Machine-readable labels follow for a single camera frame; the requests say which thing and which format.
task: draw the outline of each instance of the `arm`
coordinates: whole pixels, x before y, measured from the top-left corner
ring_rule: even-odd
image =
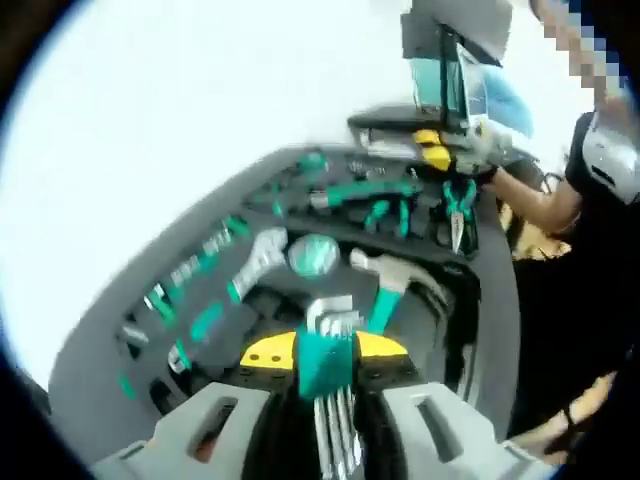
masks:
[[[569,405],[569,413],[575,424],[579,424],[591,417],[602,406],[609,395],[616,372],[596,379],[591,388]],[[558,412],[543,425],[522,433],[511,439],[522,448],[534,448],[536,445],[546,444],[562,435],[569,423],[563,412]]]
[[[498,168],[493,191],[513,212],[548,233],[560,233],[576,221],[582,197],[568,182],[562,181],[551,195],[538,192]]]

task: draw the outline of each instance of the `teal handle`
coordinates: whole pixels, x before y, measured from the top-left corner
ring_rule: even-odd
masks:
[[[451,216],[454,212],[458,211],[458,200],[453,196],[451,191],[452,185],[450,181],[446,181],[442,184],[442,190],[444,192],[444,199],[447,203],[447,215]]]
[[[164,324],[167,327],[173,326],[176,321],[176,313],[173,311],[173,308],[171,308],[168,303],[160,298],[158,292],[152,291],[151,293],[149,293],[148,298],[149,302],[151,302],[151,305],[153,305],[153,308],[155,308],[160,313],[160,318],[162,319]]]
[[[388,200],[380,200],[374,203],[373,208],[371,209],[371,213],[364,221],[365,228],[373,227],[373,225],[389,211],[390,206],[391,204]]]
[[[460,202],[460,210],[464,214],[467,220],[470,219],[471,216],[471,207],[473,206],[473,202],[476,199],[476,194],[478,193],[478,189],[476,187],[476,182],[474,180],[470,180],[469,186],[467,187],[467,193],[464,198]]]
[[[204,312],[196,317],[191,325],[191,340],[202,342],[207,337],[209,330],[220,319],[222,315],[222,304],[214,303]]]
[[[393,309],[396,307],[398,300],[402,297],[400,292],[392,292],[381,288],[376,296],[376,303],[373,306],[373,313],[369,318],[368,330],[370,333],[382,335],[384,329],[391,319]]]
[[[340,205],[345,200],[376,194],[400,194],[410,197],[422,188],[406,182],[356,182],[350,185],[338,185],[327,189],[329,206]]]
[[[247,224],[235,217],[227,217],[227,219],[224,221],[224,224],[229,227],[231,231],[237,233],[241,237],[248,237],[251,233]]]
[[[409,205],[400,202],[400,236],[405,238],[409,233]]]

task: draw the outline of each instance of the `person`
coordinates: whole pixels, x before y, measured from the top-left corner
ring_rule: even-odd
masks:
[[[559,42],[570,46],[573,62],[594,61],[571,42],[571,29],[544,10],[545,2],[535,3],[542,4],[545,26],[552,23]],[[565,178],[553,194],[518,181],[501,165],[504,156],[485,152],[494,166],[488,188],[516,215],[571,245],[558,258],[514,262],[521,350],[511,435],[557,412],[570,417],[574,399],[597,378],[612,378],[635,331],[630,318],[640,267],[640,129],[628,92],[605,93],[608,87],[591,67],[582,71],[596,92],[595,109],[576,122]]]

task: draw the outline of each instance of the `teal tool holder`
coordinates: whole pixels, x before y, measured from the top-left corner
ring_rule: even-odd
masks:
[[[353,337],[298,332],[300,397],[311,401],[353,383]]]

